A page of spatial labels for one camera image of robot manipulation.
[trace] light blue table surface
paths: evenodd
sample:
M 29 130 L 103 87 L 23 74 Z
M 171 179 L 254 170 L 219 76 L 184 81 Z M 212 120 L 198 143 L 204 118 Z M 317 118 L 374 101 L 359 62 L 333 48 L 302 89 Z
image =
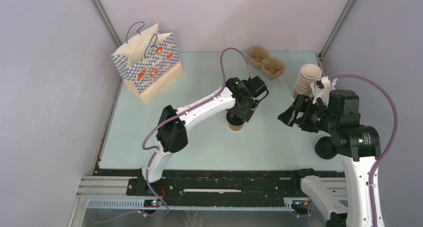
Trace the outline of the light blue table surface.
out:
M 292 93 L 302 65 L 317 64 L 315 54 L 276 52 L 270 55 L 285 64 L 285 72 L 269 81 L 259 70 L 251 68 L 252 76 L 259 75 L 270 91 L 251 120 L 238 132 L 229 129 L 224 111 L 202 121 L 188 133 L 188 145 L 172 156 L 167 169 L 342 170 L 338 157 L 327 161 L 314 152 L 315 143 L 325 133 L 303 132 L 276 119 L 293 102 Z M 103 146 L 101 169 L 142 167 L 152 151 L 142 150 L 141 144 L 157 125 L 162 109 L 169 104 L 174 108 L 191 104 L 222 85 L 220 53 L 180 53 L 180 56 L 183 75 L 151 103 L 144 104 L 122 87 Z M 245 62 L 238 53 L 227 52 L 223 64 L 227 78 L 248 78 Z M 155 143 L 154 136 L 147 142 L 148 146 Z

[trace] stacked paper cups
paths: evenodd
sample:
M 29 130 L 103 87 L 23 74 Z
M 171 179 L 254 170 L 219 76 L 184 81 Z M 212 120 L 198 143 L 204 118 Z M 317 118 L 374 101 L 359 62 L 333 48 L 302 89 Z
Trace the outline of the stacked paper cups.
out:
M 312 92 L 311 85 L 315 83 L 321 75 L 322 70 L 314 64 L 305 64 L 302 66 L 297 83 L 295 84 L 294 99 L 297 98 L 299 94 L 306 96 L 310 95 Z

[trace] floor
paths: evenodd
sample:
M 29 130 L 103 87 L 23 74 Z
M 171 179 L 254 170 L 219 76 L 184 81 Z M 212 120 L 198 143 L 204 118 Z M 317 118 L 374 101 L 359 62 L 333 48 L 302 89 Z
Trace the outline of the floor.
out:
M 180 56 L 184 74 L 151 103 L 144 104 L 122 87 L 103 146 L 101 169 L 142 167 L 152 152 L 143 151 L 141 143 L 157 125 L 162 109 L 169 104 L 178 108 L 193 103 L 222 85 L 220 53 L 180 53 Z M 327 161 L 314 153 L 315 143 L 325 133 L 306 133 L 276 119 L 293 102 L 292 93 L 301 66 L 317 64 L 315 54 L 275 52 L 271 56 L 281 60 L 286 69 L 281 77 L 269 81 L 252 68 L 252 76 L 259 75 L 270 94 L 251 120 L 238 132 L 229 129 L 225 112 L 202 121 L 188 133 L 188 145 L 172 156 L 167 169 L 342 170 L 337 157 Z M 223 63 L 227 78 L 248 78 L 245 62 L 238 53 L 227 52 Z
M 87 213 L 95 221 L 109 220 L 126 213 L 126 210 L 88 210 Z M 259 212 L 259 211 L 173 211 L 164 218 L 144 218 L 139 214 L 129 214 L 113 222 L 94 224 L 85 220 L 84 227 L 306 227 L 307 218 L 297 219 L 291 212 Z M 311 227 L 323 227 L 317 218 L 311 218 Z

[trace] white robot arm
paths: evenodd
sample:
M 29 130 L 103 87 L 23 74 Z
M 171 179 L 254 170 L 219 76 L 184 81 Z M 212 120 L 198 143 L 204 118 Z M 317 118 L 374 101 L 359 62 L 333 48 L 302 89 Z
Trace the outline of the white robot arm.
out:
M 223 110 L 227 110 L 238 121 L 248 122 L 260 101 L 269 94 L 266 85 L 258 76 L 248 80 L 230 78 L 222 91 L 221 89 L 222 87 L 190 105 L 178 109 L 169 105 L 163 109 L 159 123 L 176 115 L 179 118 L 158 129 L 156 146 L 159 148 L 152 160 L 141 168 L 142 176 L 139 175 L 139 178 L 146 180 L 149 170 L 148 181 L 158 181 L 173 153 L 187 145 L 187 132 L 199 122 Z M 257 97 L 264 92 L 266 95 L 258 100 Z M 211 101 L 192 109 L 208 99 Z
M 340 155 L 347 182 L 348 208 L 341 204 L 317 176 L 301 180 L 301 190 L 310 197 L 322 212 L 327 227 L 372 227 L 377 222 L 385 226 L 381 214 L 378 188 L 378 172 L 374 184 L 369 186 L 369 174 L 381 156 L 378 132 L 371 126 L 360 124 L 359 97 L 350 90 L 334 90 L 322 100 L 298 95 L 294 103 L 278 119 L 287 126 L 297 124 L 303 131 L 324 131 L 330 137 L 322 137 L 315 151 L 323 159 Z M 370 189 L 374 188 L 377 220 L 372 218 Z
M 206 103 L 203 106 L 200 106 L 199 108 L 193 111 L 187 111 L 190 107 L 195 106 L 196 104 L 213 97 L 217 92 L 218 90 L 210 94 L 209 96 L 194 102 L 193 104 L 180 107 L 176 110 L 176 114 L 185 112 L 185 114 L 182 115 L 179 119 L 183 123 L 186 131 L 189 131 L 196 124 L 216 114 L 217 112 L 227 110 L 235 106 L 235 98 L 232 97 L 232 92 L 229 91 L 227 87 L 225 87 L 220 96 L 216 97 L 212 101 Z M 156 145 L 159 147 L 159 150 L 154 156 L 149 166 L 148 179 L 150 182 L 158 181 L 162 177 L 162 172 L 164 168 L 168 164 L 171 156 L 174 154 L 170 151 L 165 152 L 163 145 L 160 141 L 157 141 Z M 148 163 L 146 163 L 145 166 L 142 168 L 144 178 L 146 177 L 146 170 L 148 168 L 147 164 Z

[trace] white wall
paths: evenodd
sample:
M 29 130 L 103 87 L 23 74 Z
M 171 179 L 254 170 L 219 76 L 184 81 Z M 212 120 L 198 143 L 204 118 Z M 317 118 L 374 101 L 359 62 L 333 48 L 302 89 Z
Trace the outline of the white wall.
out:
M 65 226 L 119 81 L 90 0 L 0 0 L 0 226 Z
M 101 0 L 122 41 L 131 24 L 159 23 L 181 52 L 319 52 L 347 0 Z
M 398 136 L 379 170 L 388 227 L 422 225 L 422 10 L 422 0 L 358 0 L 325 58 L 330 75 L 373 80 L 397 106 Z M 358 93 L 362 122 L 379 131 L 384 148 L 393 127 L 385 97 L 359 80 L 340 80 L 337 85 Z

